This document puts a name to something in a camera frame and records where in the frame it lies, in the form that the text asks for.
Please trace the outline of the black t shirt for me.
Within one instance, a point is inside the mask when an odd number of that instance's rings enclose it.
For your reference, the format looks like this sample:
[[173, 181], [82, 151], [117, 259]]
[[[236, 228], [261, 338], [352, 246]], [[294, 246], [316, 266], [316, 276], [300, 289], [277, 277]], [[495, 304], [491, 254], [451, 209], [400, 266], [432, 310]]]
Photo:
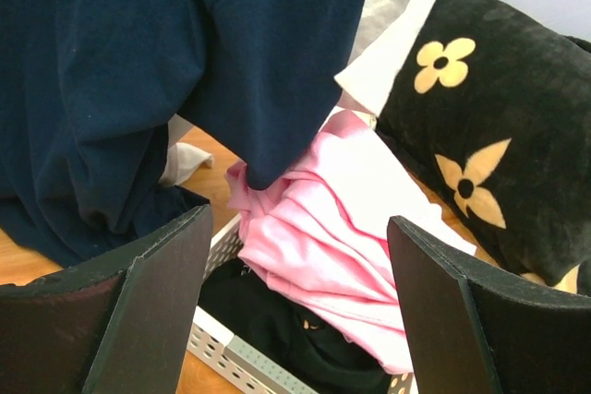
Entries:
[[378, 362], [319, 316], [268, 288], [238, 258], [203, 282], [199, 306], [318, 393], [385, 393]]

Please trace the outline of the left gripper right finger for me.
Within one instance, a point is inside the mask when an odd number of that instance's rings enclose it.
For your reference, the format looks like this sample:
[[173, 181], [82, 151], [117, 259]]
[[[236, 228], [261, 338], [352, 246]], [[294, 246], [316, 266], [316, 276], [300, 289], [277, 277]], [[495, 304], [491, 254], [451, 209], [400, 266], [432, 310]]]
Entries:
[[402, 216], [387, 238], [419, 392], [589, 392], [589, 298], [494, 267]]

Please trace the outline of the white t shirt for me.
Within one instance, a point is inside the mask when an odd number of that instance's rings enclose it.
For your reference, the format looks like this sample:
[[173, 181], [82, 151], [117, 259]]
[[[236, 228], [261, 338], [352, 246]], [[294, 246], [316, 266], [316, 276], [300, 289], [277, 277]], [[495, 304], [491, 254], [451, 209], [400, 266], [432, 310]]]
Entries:
[[247, 184], [265, 190], [303, 156], [320, 128], [336, 112], [380, 112], [387, 94], [425, 23], [435, 0], [365, 0], [355, 40], [348, 56], [337, 51], [344, 40], [325, 32], [320, 43], [304, 49], [292, 38], [295, 27], [279, 42], [294, 56], [287, 62], [276, 51], [263, 58], [278, 73], [253, 71], [267, 82], [260, 94], [223, 78], [213, 103], [201, 110], [191, 103], [169, 123], [173, 147], [162, 180], [185, 182], [209, 156], [182, 146], [179, 139], [196, 126], [237, 155], [247, 166]]

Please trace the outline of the pink t shirt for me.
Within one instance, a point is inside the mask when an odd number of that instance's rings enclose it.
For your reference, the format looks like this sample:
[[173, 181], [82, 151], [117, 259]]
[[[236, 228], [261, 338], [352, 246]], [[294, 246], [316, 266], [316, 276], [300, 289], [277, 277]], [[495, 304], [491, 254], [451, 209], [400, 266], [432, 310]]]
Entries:
[[333, 114], [300, 160], [269, 188], [226, 174], [241, 216], [240, 258], [268, 285], [372, 355], [390, 374], [412, 368], [388, 252], [396, 215], [467, 254], [475, 247], [355, 113]]

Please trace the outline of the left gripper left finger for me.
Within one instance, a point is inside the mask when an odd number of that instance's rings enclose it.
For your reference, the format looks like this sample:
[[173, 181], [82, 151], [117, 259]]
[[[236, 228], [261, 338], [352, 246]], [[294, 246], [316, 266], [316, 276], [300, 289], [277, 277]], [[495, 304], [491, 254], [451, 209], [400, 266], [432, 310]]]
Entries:
[[210, 250], [209, 206], [1, 288], [5, 393], [173, 393]]

